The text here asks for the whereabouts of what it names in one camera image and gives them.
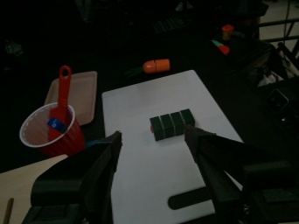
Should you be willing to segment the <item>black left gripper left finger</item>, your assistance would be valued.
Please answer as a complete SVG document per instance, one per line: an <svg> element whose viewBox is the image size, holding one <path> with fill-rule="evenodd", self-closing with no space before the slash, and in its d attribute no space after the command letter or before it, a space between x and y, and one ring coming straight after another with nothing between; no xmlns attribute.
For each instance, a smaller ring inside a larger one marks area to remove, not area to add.
<svg viewBox="0 0 299 224"><path fill-rule="evenodd" d="M110 189L121 146L117 131L37 177L21 224L113 224Z"/></svg>

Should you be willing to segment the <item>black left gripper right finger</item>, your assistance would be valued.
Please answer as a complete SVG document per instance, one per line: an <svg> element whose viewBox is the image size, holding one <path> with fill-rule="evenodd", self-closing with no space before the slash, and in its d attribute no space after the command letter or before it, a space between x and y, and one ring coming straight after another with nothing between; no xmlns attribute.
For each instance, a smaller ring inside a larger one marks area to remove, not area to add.
<svg viewBox="0 0 299 224"><path fill-rule="evenodd" d="M299 186L288 161L190 125L184 141L218 224L299 222Z"/></svg>

